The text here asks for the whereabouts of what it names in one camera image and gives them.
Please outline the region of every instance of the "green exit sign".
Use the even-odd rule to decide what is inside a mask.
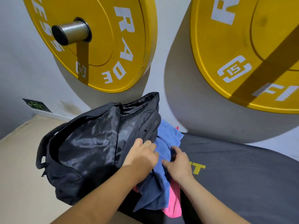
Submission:
[[[28,99],[24,99],[24,98],[23,98],[23,100],[26,102],[26,104],[28,104],[33,109],[42,110],[42,111],[46,111],[46,112],[51,112],[47,108],[47,106],[45,106],[45,104],[43,102],[28,100]]]

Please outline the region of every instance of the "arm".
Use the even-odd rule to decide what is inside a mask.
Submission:
[[[136,139],[123,166],[106,182],[59,216],[52,224],[108,223],[130,190],[144,180],[158,162],[151,141]]]
[[[199,184],[192,175],[187,154],[178,147],[173,149],[176,151],[174,162],[162,160],[162,163],[185,192],[204,224],[249,224]]]

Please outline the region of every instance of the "barbell end cap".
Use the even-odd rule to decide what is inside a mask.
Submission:
[[[68,37],[65,32],[61,29],[60,26],[54,25],[52,26],[52,34],[55,40],[62,46],[67,46],[69,44]]]

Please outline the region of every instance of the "hand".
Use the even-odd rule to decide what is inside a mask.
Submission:
[[[154,152],[155,149],[156,145],[151,141],[147,140],[143,144],[142,139],[137,138],[126,156],[123,167],[133,168],[137,183],[143,181],[158,163],[159,153]]]
[[[182,185],[186,179],[193,178],[190,161],[187,154],[179,147],[173,146],[172,149],[176,152],[175,160],[169,162],[163,159],[162,164],[167,168],[173,180]]]

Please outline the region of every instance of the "left hand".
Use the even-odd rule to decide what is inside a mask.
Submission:
[[[159,153],[154,152],[155,149],[156,145],[151,141],[143,143],[141,138],[137,138],[125,158],[123,167],[133,168],[137,183],[143,181],[158,163]]]

